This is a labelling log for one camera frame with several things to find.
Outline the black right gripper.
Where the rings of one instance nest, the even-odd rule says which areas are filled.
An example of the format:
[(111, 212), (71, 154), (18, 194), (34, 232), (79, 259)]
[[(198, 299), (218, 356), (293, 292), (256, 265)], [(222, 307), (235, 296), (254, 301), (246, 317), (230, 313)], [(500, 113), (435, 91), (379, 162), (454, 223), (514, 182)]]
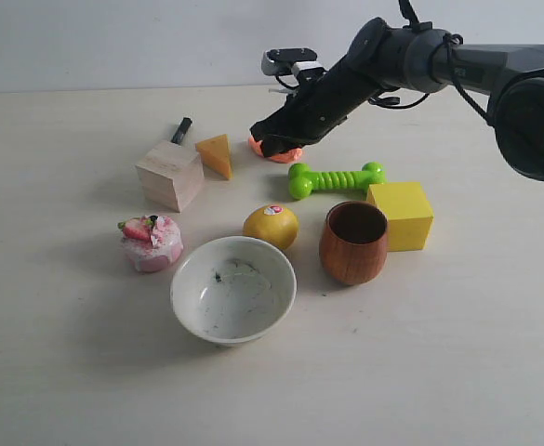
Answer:
[(343, 57), (319, 79), (302, 86), (290, 109), (279, 109), (255, 122), (250, 134), (256, 141), (262, 140), (264, 157), (301, 148), (283, 139), (319, 142), (381, 89), (378, 82), (352, 69)]

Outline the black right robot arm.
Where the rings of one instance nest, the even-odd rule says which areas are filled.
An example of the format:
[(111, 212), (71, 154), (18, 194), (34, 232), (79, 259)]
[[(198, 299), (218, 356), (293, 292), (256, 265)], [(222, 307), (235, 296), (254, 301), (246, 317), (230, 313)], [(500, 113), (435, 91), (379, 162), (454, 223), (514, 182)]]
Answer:
[(330, 69), (308, 48), (270, 50), (261, 68), (298, 82), (250, 128), (266, 157), (319, 142), (364, 102), (394, 107), (392, 91), (429, 95), (452, 85), (494, 129), (508, 165), (544, 182), (544, 45), (470, 45), (428, 22), (392, 28), (374, 18)]

